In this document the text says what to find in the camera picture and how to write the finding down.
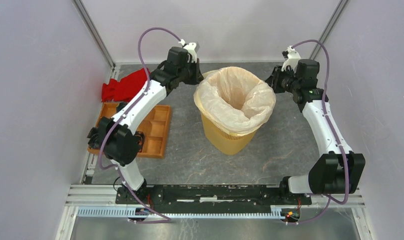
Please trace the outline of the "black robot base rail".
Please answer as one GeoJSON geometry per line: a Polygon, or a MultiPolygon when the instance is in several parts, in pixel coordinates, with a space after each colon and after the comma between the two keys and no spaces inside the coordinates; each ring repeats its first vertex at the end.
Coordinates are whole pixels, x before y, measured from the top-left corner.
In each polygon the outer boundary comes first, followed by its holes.
{"type": "Polygon", "coordinates": [[[312,200],[277,185],[148,185],[136,193],[161,214],[260,214],[271,206],[309,206],[312,200]]]}

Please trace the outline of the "yellow plastic trash bin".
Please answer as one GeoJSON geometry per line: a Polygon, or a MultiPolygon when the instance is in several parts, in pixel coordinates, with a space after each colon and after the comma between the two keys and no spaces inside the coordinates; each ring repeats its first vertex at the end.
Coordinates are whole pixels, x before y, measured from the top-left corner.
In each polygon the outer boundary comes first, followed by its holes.
{"type": "Polygon", "coordinates": [[[202,113],[201,119],[207,140],[226,155],[231,156],[240,152],[256,134],[256,131],[254,131],[244,136],[231,135],[215,126],[214,123],[207,119],[202,113]]]}

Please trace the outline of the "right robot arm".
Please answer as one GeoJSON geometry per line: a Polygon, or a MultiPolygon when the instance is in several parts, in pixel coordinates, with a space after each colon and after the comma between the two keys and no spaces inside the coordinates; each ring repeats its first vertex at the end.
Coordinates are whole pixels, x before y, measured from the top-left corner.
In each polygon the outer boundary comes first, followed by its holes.
{"type": "Polygon", "coordinates": [[[317,86],[319,71],[317,61],[301,59],[295,67],[274,67],[266,80],[274,93],[292,94],[311,127],[320,153],[308,174],[283,178],[278,196],[285,204],[293,203],[299,194],[353,194],[366,164],[363,154],[353,152],[337,128],[328,97],[317,86]]]}

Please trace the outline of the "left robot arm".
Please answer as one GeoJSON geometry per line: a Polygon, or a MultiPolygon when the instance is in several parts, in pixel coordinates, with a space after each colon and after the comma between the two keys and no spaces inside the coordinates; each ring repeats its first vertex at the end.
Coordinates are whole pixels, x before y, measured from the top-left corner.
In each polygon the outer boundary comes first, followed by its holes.
{"type": "Polygon", "coordinates": [[[173,46],[167,59],[147,77],[138,94],[111,118],[102,117],[98,125],[99,152],[118,170],[128,197],[140,204],[147,197],[147,183],[138,168],[136,131],[150,111],[180,83],[197,85],[203,80],[197,58],[196,43],[173,46]]]}

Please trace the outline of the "translucent white trash bag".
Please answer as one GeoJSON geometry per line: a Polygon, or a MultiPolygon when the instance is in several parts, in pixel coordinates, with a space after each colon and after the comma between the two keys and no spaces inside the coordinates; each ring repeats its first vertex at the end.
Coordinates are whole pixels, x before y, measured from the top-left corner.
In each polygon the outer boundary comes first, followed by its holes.
{"type": "Polygon", "coordinates": [[[231,66],[207,74],[196,88],[194,102],[201,114],[220,130],[245,136],[269,120],[277,97],[255,74],[231,66]]]}

